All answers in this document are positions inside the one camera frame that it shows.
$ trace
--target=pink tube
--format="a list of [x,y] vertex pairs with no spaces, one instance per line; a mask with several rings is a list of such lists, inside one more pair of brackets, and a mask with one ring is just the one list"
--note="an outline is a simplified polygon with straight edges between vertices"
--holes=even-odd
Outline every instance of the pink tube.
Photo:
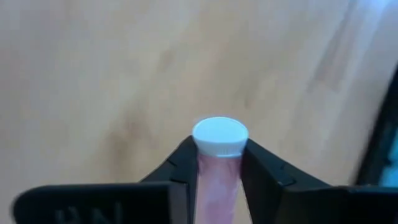
[[232,224],[248,131],[230,118],[208,118],[194,127],[193,139],[199,150],[195,223]]

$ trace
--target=wooden surface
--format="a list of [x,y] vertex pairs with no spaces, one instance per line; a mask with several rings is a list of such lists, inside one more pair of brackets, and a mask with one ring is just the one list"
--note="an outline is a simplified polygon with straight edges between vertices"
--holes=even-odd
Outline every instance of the wooden surface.
[[[398,59],[395,0],[0,1],[0,222],[44,184],[130,182],[207,116],[331,184]],[[236,223],[249,223],[242,197]]]

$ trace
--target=pink bottle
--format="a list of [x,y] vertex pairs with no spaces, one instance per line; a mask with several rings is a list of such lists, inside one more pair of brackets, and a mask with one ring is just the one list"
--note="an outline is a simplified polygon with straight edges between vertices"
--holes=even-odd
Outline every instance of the pink bottle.
[[232,224],[248,130],[231,118],[207,118],[193,127],[198,147],[196,224]]

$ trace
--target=black object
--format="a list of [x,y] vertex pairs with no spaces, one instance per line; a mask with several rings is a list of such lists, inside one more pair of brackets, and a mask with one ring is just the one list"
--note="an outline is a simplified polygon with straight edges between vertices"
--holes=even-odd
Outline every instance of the black object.
[[[197,167],[190,136],[140,183],[39,187],[16,199],[13,216],[17,224],[192,224]],[[396,221],[397,189],[331,187],[252,140],[241,179],[253,224]]]
[[355,184],[378,185],[398,130],[398,69],[389,85]]

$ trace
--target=white cap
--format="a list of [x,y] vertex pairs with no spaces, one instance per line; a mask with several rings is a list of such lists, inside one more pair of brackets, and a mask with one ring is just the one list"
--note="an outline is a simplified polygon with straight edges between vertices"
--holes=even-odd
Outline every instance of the white cap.
[[225,117],[207,118],[192,129],[199,153],[213,157],[239,157],[248,141],[248,129],[239,121]]

